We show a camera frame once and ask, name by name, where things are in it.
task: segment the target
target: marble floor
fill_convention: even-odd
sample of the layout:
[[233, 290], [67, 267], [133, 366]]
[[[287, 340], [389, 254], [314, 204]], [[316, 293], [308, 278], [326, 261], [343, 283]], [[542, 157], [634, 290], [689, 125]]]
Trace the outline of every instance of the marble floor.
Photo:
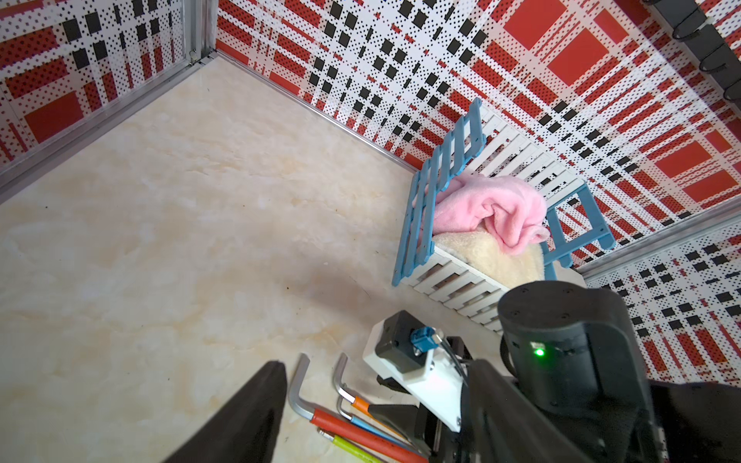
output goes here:
[[[406, 309], [494, 359], [499, 337], [391, 287], [411, 173], [216, 59], [0, 205], [0, 461], [160, 462], [266, 361], [361, 359]], [[353, 457], [286, 407], [275, 462]]]

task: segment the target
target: blue connector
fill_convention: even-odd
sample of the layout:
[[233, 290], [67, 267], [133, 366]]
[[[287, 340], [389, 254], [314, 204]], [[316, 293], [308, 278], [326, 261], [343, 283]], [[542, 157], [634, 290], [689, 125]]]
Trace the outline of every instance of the blue connector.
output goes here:
[[425, 353], [439, 346], [440, 336], [435, 328], [424, 327], [412, 331], [409, 340], [420, 353]]

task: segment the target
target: fluffy towel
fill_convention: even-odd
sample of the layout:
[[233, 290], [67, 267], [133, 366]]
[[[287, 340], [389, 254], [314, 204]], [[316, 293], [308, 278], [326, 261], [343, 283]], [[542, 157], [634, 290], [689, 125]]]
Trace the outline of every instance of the fluffy towel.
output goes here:
[[519, 256], [504, 254], [483, 227], [467, 233], [441, 233], [435, 245], [508, 288], [545, 279], [540, 244], [530, 244]]
[[502, 252], [512, 256], [548, 239], [545, 199], [517, 177], [457, 176], [436, 200], [433, 235], [471, 232], [483, 220]]

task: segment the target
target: metal trim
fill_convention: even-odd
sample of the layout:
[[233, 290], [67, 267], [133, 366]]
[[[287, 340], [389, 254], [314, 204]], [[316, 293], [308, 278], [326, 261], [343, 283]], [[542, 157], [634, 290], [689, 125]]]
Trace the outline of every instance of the metal trim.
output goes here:
[[195, 62], [207, 56], [211, 49], [207, 44], [207, 33], [209, 24], [207, 20], [208, 3], [214, 0], [184, 0], [183, 1], [183, 27], [185, 29], [185, 56], [188, 61]]
[[645, 259], [647, 256], [676, 246], [695, 236], [712, 233], [718, 228], [739, 220], [741, 196], [736, 196], [711, 209], [694, 214], [681, 222], [669, 225], [658, 232], [632, 242], [596, 261], [576, 269], [584, 280], [598, 279], [628, 262]]
[[69, 133], [5, 170], [0, 174], [0, 204], [184, 81], [212, 59], [212, 56], [208, 56], [195, 64], [186, 61], [176, 64], [132, 93], [109, 104]]
[[216, 52], [222, 58], [226, 59], [228, 62], [234, 64], [235, 66], [239, 67], [242, 70], [247, 71], [249, 74], [252, 74], [252, 76], [257, 77], [260, 81], [264, 82], [267, 85], [270, 85], [274, 90], [279, 91], [280, 93], [282, 93], [283, 95], [287, 96], [288, 98], [294, 100], [297, 103], [300, 103], [301, 105], [303, 105], [304, 107], [312, 110], [316, 114], [319, 114], [321, 117], [323, 117], [324, 119], [328, 120], [329, 122], [331, 122], [336, 127], [340, 128], [340, 129], [343, 129], [345, 132], [349, 133], [350, 135], [352, 135], [355, 138], [357, 138], [358, 140], [362, 141], [363, 143], [365, 143], [369, 147], [371, 147], [374, 150], [378, 151], [380, 154], [382, 154], [383, 156], [389, 158], [391, 161], [393, 161], [394, 163], [398, 164], [399, 166], [405, 168], [406, 170], [408, 170], [408, 171], [410, 171], [412, 173], [417, 172], [417, 169], [415, 169], [411, 165], [407, 164], [406, 162], [402, 161], [398, 157], [396, 157], [393, 154], [389, 153], [388, 151], [384, 150], [382, 147], [380, 147], [379, 145], [373, 143], [371, 140], [366, 139], [365, 137], [363, 137], [362, 135], [360, 135], [359, 133], [357, 133], [355, 130], [352, 130], [349, 127], [346, 127], [346, 126], [340, 124], [336, 119], [333, 119], [330, 116], [327, 116], [322, 111], [318, 110], [316, 107], [308, 104], [306, 101], [300, 99], [298, 96], [292, 94], [291, 92], [289, 92], [285, 88], [281, 87], [280, 85], [276, 84], [275, 82], [271, 81], [270, 79], [266, 79], [262, 74], [259, 74], [259, 73], [255, 72], [254, 70], [252, 70], [249, 67], [245, 66], [243, 63], [235, 60], [234, 58], [232, 58], [231, 56], [227, 55], [226, 53], [223, 53], [220, 50], [217, 50]]

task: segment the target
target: red and white checkered wallpaper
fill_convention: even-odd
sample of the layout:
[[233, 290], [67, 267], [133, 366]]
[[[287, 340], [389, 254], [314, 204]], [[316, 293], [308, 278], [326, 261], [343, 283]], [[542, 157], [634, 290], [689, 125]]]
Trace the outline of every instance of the red and white checkered wallpaper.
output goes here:
[[[702, 7], [738, 53], [737, 1]], [[741, 192], [737, 109], [639, 0], [219, 0], [216, 47], [416, 167], [480, 97], [589, 180], [619, 245]]]
[[182, 0], [0, 3], [0, 172], [184, 59]]
[[741, 57], [741, 3], [738, 0], [695, 0], [725, 39], [736, 56]]
[[741, 220], [587, 280], [628, 306], [649, 378], [741, 386]]

